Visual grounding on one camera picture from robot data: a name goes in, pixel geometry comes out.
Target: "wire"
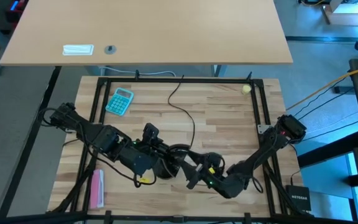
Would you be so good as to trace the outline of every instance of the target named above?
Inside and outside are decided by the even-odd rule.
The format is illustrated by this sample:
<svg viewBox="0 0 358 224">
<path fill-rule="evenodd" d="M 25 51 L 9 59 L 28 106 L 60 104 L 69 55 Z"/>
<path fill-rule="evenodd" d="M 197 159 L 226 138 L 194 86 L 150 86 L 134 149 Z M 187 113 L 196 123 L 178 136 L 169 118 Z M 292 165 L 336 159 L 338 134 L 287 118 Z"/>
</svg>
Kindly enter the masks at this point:
<svg viewBox="0 0 358 224">
<path fill-rule="evenodd" d="M 311 100 L 306 106 L 302 107 L 302 109 L 299 110 L 299 111 L 294 115 L 294 117 L 297 116 L 299 113 L 301 113 L 301 112 L 303 111 L 303 109 L 307 108 L 312 102 L 316 101 L 321 95 L 325 94 L 326 92 L 328 92 L 328 90 L 334 88 L 338 83 L 340 83 L 341 81 L 345 80 L 345 78 L 339 80 L 339 81 L 336 82 L 333 86 L 329 87 L 326 91 L 324 91 L 324 93 L 318 95 L 315 99 Z"/>
<path fill-rule="evenodd" d="M 304 5 L 304 6 L 308 6 L 308 7 L 311 7 L 311 6 L 317 6 L 321 3 L 323 3 L 325 0 L 321 0 L 320 2 L 317 2 L 315 4 L 306 4 L 304 1 L 301 1 L 301 3 Z"/>
<path fill-rule="evenodd" d="M 343 79 L 343 78 L 349 77 L 349 76 L 351 76 L 351 75 L 355 75 L 355 74 L 357 74 L 357 73 L 358 73 L 358 69 L 357 69 L 357 70 L 354 70 L 354 71 L 352 71 L 352 72 L 346 73 L 345 75 L 340 76 L 339 78 L 337 78 L 337 79 L 335 79 L 335 80 L 329 82 L 329 83 L 326 84 L 325 86 L 323 86 L 323 87 L 321 87 L 320 89 L 316 90 L 314 93 L 310 94 L 309 96 L 307 96 L 307 97 L 304 98 L 303 100 L 301 100 L 301 101 L 295 103 L 294 105 L 290 106 L 290 107 L 287 108 L 286 110 L 288 111 L 288 110 L 290 110 L 290 109 L 292 109 L 292 108 L 298 106 L 299 104 L 303 103 L 304 101 L 306 101 L 307 99 L 311 98 L 311 97 L 314 96 L 315 94 L 321 92 L 323 89 L 329 87 L 329 86 L 332 85 L 333 83 L 336 83 L 336 82 L 338 82 L 339 80 L 341 80 L 341 79 Z"/>
<path fill-rule="evenodd" d="M 167 173 L 168 173 L 171 177 L 175 177 L 175 175 L 173 175 L 173 174 L 171 173 L 171 171 L 169 171 L 169 169 L 168 169 L 168 167 L 167 167 L 167 165 L 166 165 L 166 163 L 165 163 L 165 160 L 164 160 L 164 159 L 161 159 L 161 158 L 160 158 L 160 160 L 161 160 L 161 162 L 162 162 L 162 165 L 164 166 L 164 169 L 167 171 Z"/>
<path fill-rule="evenodd" d="M 168 104 L 169 104 L 170 106 L 176 108 L 176 109 L 179 109 L 179 110 L 182 110 L 183 112 L 185 112 L 185 113 L 190 117 L 191 121 L 193 122 L 193 136 L 191 137 L 191 142 L 190 142 L 190 147 L 189 147 L 189 150 L 190 150 L 191 147 L 193 146 L 194 136 L 195 136 L 195 134 L 196 134 L 196 123 L 194 122 L 194 119 L 193 119 L 193 117 L 191 117 L 191 115 L 189 114 L 189 112 L 187 112 L 187 110 L 185 110 L 185 109 L 183 109 L 183 108 L 180 108 L 180 107 L 178 107 L 178 106 L 175 106 L 175 105 L 171 104 L 171 102 L 170 102 L 172 95 L 179 89 L 179 86 L 180 86 L 180 84 L 181 84 L 181 81 L 183 80 L 183 77 L 184 77 L 184 75 L 181 76 L 178 86 L 177 86 L 177 87 L 175 88 L 175 90 L 171 93 L 171 95 L 169 95 L 169 97 L 168 97 Z"/>
<path fill-rule="evenodd" d="M 139 183 L 139 181 L 137 181 L 137 176 L 136 176 L 136 174 L 134 174 L 134 185 L 135 185 L 136 188 L 139 188 L 139 187 L 142 186 L 142 184 Z"/>
<path fill-rule="evenodd" d="M 75 142 L 75 141 L 78 141 L 79 139 L 74 139 L 74 140 L 71 140 L 71 141 L 68 141 L 68 142 L 64 142 L 62 147 L 65 147 L 67 144 L 69 143 L 72 143 L 72 142 Z"/>
<path fill-rule="evenodd" d="M 313 133 L 313 132 L 316 132 L 316 131 L 320 131 L 320 130 L 323 130 L 323 129 L 326 129 L 326 128 L 329 128 L 329 127 L 331 127 L 331 126 L 334 126 L 335 124 L 338 124 L 339 122 L 341 122 L 341 121 L 345 120 L 346 118 L 348 118 L 348 117 L 350 117 L 350 116 L 352 116 L 352 115 L 355 115 L 355 114 L 357 114 L 357 113 L 358 113 L 358 111 L 356 111 L 356 112 L 354 112 L 354 113 L 352 113 L 352 114 L 349 114 L 349 115 L 347 115 L 346 117 L 340 119 L 339 121 L 336 121 L 335 123 L 330 124 L 330 125 L 328 125 L 328 126 L 326 126 L 326 127 L 319 128 L 319 129 L 316 129 L 316 130 L 314 130 L 314 131 L 308 131 L 308 134 Z"/>
<path fill-rule="evenodd" d="M 323 103 L 322 105 L 319 105 L 319 106 L 318 106 L 318 107 L 316 107 L 315 109 L 313 109 L 313 110 L 311 110 L 311 111 L 307 112 L 305 115 L 303 115 L 303 116 L 302 116 L 301 118 L 299 118 L 298 120 L 301 120 L 301 119 L 302 119 L 302 118 L 304 118 L 305 116 L 308 116 L 311 112 L 313 112 L 313 111 L 317 110 L 318 108 L 320 108 L 320 107 L 322 107 L 322 106 L 326 105 L 327 103 L 331 102 L 332 100 L 335 100 L 336 98 L 338 98 L 338 97 L 340 97 L 340 96 L 345 95 L 346 93 L 348 93 L 348 92 L 349 92 L 349 91 L 351 91 L 351 90 L 353 90 L 353 89 L 352 89 L 352 88 L 350 88 L 350 89 L 348 89 L 346 92 L 341 93 L 340 95 L 335 96 L 334 98 L 332 98 L 332 99 L 330 99 L 330 100 L 325 101 L 325 103 Z"/>
<path fill-rule="evenodd" d="M 304 140 L 302 140 L 302 141 L 307 141 L 307 140 L 310 140 L 310 139 L 313 139 L 313 138 L 317 138 L 317 137 L 319 137 L 319 136 L 322 136 L 322 135 L 325 135 L 325 134 L 328 134 L 328 133 L 331 133 L 331 132 L 340 130 L 340 129 L 342 129 L 342 128 L 346 128 L 346 127 L 348 127 L 348 126 L 350 126 L 350 125 L 353 125 L 353 124 L 356 124 L 356 123 L 358 123 L 358 121 L 353 122 L 353 123 L 351 123 L 351 124 L 347 124 L 347 125 L 345 125 L 345 126 L 342 126 L 342 127 L 340 127 L 340 128 L 337 128 L 337 129 L 334 129 L 334 130 L 331 130 L 331 131 L 327 131 L 326 133 L 319 134 L 319 135 L 313 136 L 313 137 L 308 138 L 308 139 L 304 139 Z"/>
<path fill-rule="evenodd" d="M 131 73 L 131 74 L 136 74 L 136 72 L 131 72 L 131 71 L 122 71 L 122 70 L 118 70 L 115 68 L 110 68 L 110 67 L 100 67 L 100 74 L 102 74 L 103 69 L 108 69 L 108 70 L 112 70 L 115 72 L 121 72 L 121 73 Z M 160 74 L 164 74 L 164 73 L 169 73 L 171 74 L 173 77 L 176 77 L 177 75 L 175 74 L 175 72 L 173 71 L 163 71 L 163 72 L 153 72 L 153 73 L 139 73 L 139 75 L 160 75 Z"/>
<path fill-rule="evenodd" d="M 52 125 L 50 122 L 48 122 L 46 119 L 45 119 L 45 113 L 47 111 L 58 111 L 56 110 L 55 108 L 44 108 L 42 110 L 40 110 L 37 114 L 37 116 L 41 116 L 42 118 L 42 121 L 45 122 L 46 124 L 42 124 L 42 121 L 41 121 L 41 126 L 43 127 L 54 127 L 54 125 Z"/>
<path fill-rule="evenodd" d="M 297 174 L 297 173 L 299 173 L 299 172 L 301 172 L 301 170 L 298 170 L 298 171 L 296 171 L 295 173 L 293 173 L 293 174 L 291 175 L 290 182 L 291 182 L 291 185 L 292 185 L 292 186 L 293 186 L 292 178 L 293 178 L 293 176 L 294 176 L 295 174 Z"/>
</svg>

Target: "calculator keypad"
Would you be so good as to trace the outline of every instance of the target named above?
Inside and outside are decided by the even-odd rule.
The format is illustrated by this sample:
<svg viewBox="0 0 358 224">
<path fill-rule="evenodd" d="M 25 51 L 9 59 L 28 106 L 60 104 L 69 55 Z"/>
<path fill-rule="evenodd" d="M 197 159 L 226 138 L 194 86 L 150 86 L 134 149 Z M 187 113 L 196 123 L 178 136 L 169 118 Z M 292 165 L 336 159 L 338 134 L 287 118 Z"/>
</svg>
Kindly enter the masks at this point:
<svg viewBox="0 0 358 224">
<path fill-rule="evenodd" d="M 125 113 L 125 109 L 128 104 L 129 99 L 119 95 L 114 95 L 106 109 L 110 110 L 115 114 L 122 115 L 123 113 Z"/>
</svg>

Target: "black metal frame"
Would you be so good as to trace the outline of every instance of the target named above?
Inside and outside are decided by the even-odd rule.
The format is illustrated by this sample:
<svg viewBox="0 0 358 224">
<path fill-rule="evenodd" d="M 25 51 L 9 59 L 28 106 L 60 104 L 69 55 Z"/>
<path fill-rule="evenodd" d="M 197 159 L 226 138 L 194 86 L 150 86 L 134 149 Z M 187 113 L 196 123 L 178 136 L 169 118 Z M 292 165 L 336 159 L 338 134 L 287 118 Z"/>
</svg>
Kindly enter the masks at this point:
<svg viewBox="0 0 358 224">
<path fill-rule="evenodd" d="M 299 167 L 305 168 L 320 162 L 348 154 L 358 147 L 358 132 L 343 137 L 337 141 L 321 146 L 310 152 L 298 156 Z"/>
<path fill-rule="evenodd" d="M 316 1 L 310 1 L 310 0 L 298 0 L 298 3 L 300 4 L 301 2 L 305 3 L 305 4 L 316 4 L 319 2 L 319 0 Z M 322 3 L 319 4 L 329 4 L 330 1 L 323 1 Z"/>
<path fill-rule="evenodd" d="M 56 84 L 58 75 L 60 72 L 60 67 L 56 67 L 54 70 L 52 77 L 50 79 L 49 85 L 47 90 L 45 91 L 44 97 L 41 101 L 41 104 L 39 106 L 38 112 L 42 110 L 43 108 L 46 108 L 48 105 L 48 102 L 50 100 L 50 97 L 52 95 L 53 88 Z M 267 106 L 266 101 L 266 95 L 264 90 L 264 83 L 261 79 L 204 79 L 204 78 L 106 78 L 101 77 L 98 79 L 94 100 L 91 108 L 91 114 L 90 114 L 90 121 L 93 122 L 96 117 L 96 110 L 98 108 L 99 104 L 99 96 L 101 94 L 101 90 L 103 86 L 106 86 L 104 89 L 104 98 L 101 105 L 101 113 L 99 117 L 99 122 L 102 123 L 104 121 L 104 116 L 106 114 L 106 110 L 104 109 L 109 92 L 111 83 L 113 82 L 160 82 L 160 83 L 242 83 L 242 84 L 249 84 L 251 86 L 251 99 L 252 99 L 252 106 L 254 109 L 254 118 L 255 118 L 255 128 L 257 129 L 257 126 L 259 124 L 262 124 L 260 121 L 260 115 L 259 115 L 259 108 L 257 103 L 257 97 L 256 97 L 256 87 L 260 91 L 260 98 L 262 102 L 262 109 L 264 112 L 264 120 L 265 124 L 270 125 L 270 117 L 269 117 L 269 109 Z M 68 222 L 77 222 L 80 220 L 104 220 L 104 223 L 110 224 L 114 220 L 143 220 L 143 221 L 168 221 L 168 222 L 174 222 L 174 223 L 183 223 L 183 222 L 195 222 L 195 221 L 203 221 L 203 222 L 242 222 L 242 223 L 250 223 L 251 222 L 273 222 L 273 223 L 300 223 L 303 224 L 307 223 L 354 223 L 354 222 L 344 222 L 342 220 L 330 220 L 325 218 L 313 218 L 313 217 L 304 217 L 304 216 L 293 216 L 293 215 L 287 215 L 287 209 L 285 202 L 281 197 L 279 197 L 280 201 L 280 208 L 282 210 L 282 214 L 277 214 L 275 212 L 274 207 L 274 199 L 273 199 L 273 192 L 272 192 L 272 186 L 270 179 L 268 175 L 265 172 L 266 163 L 263 164 L 264 167 L 264 179 L 265 179 L 265 188 L 267 193 L 267 201 L 268 201 L 268 207 L 270 212 L 269 218 L 252 218 L 249 213 L 244 213 L 243 217 L 185 217 L 185 216 L 126 216 L 126 215 L 112 215 L 111 211 L 106 211 L 105 215 L 88 215 L 88 206 L 89 206 L 89 197 L 90 197 L 90 180 L 91 177 L 88 179 L 88 183 L 85 190 L 85 198 L 83 202 L 83 206 L 81 211 L 76 212 L 76 208 L 78 205 L 78 197 L 79 193 L 75 196 L 74 200 L 71 203 L 70 212 L 64 212 L 64 213 L 46 213 L 42 215 L 29 215 L 29 216 L 21 216 L 21 217 L 7 217 L 7 213 L 9 211 L 10 205 L 13 201 L 14 195 L 16 193 L 17 187 L 19 186 L 20 179 L 22 177 L 25 165 L 27 164 L 27 160 L 30 156 L 30 152 L 32 149 L 32 146 L 34 145 L 38 130 L 40 128 L 40 118 L 37 116 L 35 117 L 31 129 L 29 131 L 29 137 L 27 138 L 27 141 L 24 146 L 24 151 L 21 155 L 19 164 L 15 170 L 14 177 L 12 178 L 11 184 L 8 188 L 7 194 L 4 197 L 1 209 L 0 209 L 0 223 L 68 223 Z M 261 141 L 261 134 L 258 134 L 259 142 Z M 83 153 L 81 155 L 80 164 L 78 168 L 78 176 L 77 180 L 80 178 L 80 175 L 84 172 L 85 165 L 86 165 L 86 157 L 87 157 L 87 151 L 86 148 L 83 148 Z M 90 167 L 92 169 L 96 166 L 96 159 L 92 158 L 89 162 Z M 272 157 L 272 164 L 274 173 L 277 177 L 277 180 L 281 184 L 281 175 L 280 175 L 280 169 L 278 164 L 277 155 L 275 154 Z"/>
<path fill-rule="evenodd" d="M 356 42 L 358 37 L 307 37 L 307 36 L 285 36 L 287 41 L 299 42 Z"/>
</svg>

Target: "netgear logo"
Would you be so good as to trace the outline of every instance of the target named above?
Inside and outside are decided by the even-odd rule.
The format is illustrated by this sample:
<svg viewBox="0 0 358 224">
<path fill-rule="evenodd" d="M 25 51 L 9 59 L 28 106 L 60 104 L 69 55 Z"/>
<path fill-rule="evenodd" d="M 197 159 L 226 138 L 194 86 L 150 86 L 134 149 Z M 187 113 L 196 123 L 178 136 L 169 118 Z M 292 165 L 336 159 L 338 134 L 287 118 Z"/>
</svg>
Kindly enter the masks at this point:
<svg viewBox="0 0 358 224">
<path fill-rule="evenodd" d="M 304 196 L 298 196 L 298 195 L 291 195 L 292 198 L 295 198 L 295 199 L 300 199 L 300 200 L 307 200 L 308 198 L 307 197 L 304 197 Z"/>
</svg>

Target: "gray floor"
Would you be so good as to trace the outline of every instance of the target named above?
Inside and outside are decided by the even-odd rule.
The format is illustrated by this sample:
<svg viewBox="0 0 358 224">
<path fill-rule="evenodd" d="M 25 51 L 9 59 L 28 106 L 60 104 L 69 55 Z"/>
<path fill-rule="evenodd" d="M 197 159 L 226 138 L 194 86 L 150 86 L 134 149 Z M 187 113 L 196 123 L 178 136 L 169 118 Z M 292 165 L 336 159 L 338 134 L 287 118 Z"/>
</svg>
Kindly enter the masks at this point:
<svg viewBox="0 0 358 224">
<path fill-rule="evenodd" d="M 358 37 L 358 27 L 327 25 L 321 17 L 319 8 L 299 6 L 295 0 L 275 2 L 286 35 Z M 0 10 L 5 8 L 1 3 Z M 3 19 L 1 20 L 0 15 L 0 29 L 5 29 L 5 27 L 6 24 Z M 288 44 L 294 60 L 293 65 L 229 66 L 226 76 L 244 77 L 249 71 L 253 71 L 254 77 L 279 78 L 285 105 L 288 107 L 332 79 L 345 74 L 349 69 L 347 61 L 350 58 L 358 57 L 358 52 L 353 50 L 353 44 L 351 43 L 289 42 Z M 211 74 L 208 67 L 142 67 L 142 69 L 150 71 L 170 69 L 174 70 L 178 75 L 208 76 Z M 28 128 L 34 118 L 34 113 L 52 70 L 52 67 L 6 67 L 2 71 L 2 76 L 0 77 L 0 199 L 16 165 Z M 82 67 L 64 67 L 58 79 L 50 106 L 58 106 L 61 102 L 74 101 L 80 78 L 86 74 L 86 70 Z M 345 80 L 343 84 L 351 85 L 351 82 L 350 80 Z M 314 102 L 312 106 L 319 105 L 331 97 L 333 97 L 333 94 L 327 93 Z M 298 106 L 289 111 L 289 113 L 297 112 L 299 109 L 300 107 Z M 330 113 L 333 109 L 339 112 L 336 114 Z M 358 114 L 330 126 L 357 111 L 355 97 L 343 96 L 311 113 L 302 122 L 311 131 L 308 137 L 313 137 L 319 133 L 356 121 Z M 351 133 L 357 128 L 358 125 L 354 125 L 342 131 L 303 142 L 297 146 L 298 153 L 308 152 L 315 147 Z M 64 134 L 62 132 L 54 129 L 41 129 L 9 213 L 10 215 L 43 213 L 46 210 L 63 141 Z M 342 183 L 342 178 L 348 174 L 344 157 L 303 169 L 302 174 L 305 185 L 314 192 L 314 202 L 312 200 L 312 203 L 316 205 L 314 207 L 316 207 L 317 216 L 349 219 L 348 215 L 342 217 L 338 215 L 340 211 L 345 211 L 347 207 L 344 203 L 337 203 L 342 198 L 351 195 L 350 188 Z M 321 212 L 324 210 L 324 206 L 329 208 L 334 204 L 335 206 L 342 205 L 343 207 L 337 210 L 331 209 L 329 213 Z"/>
</svg>

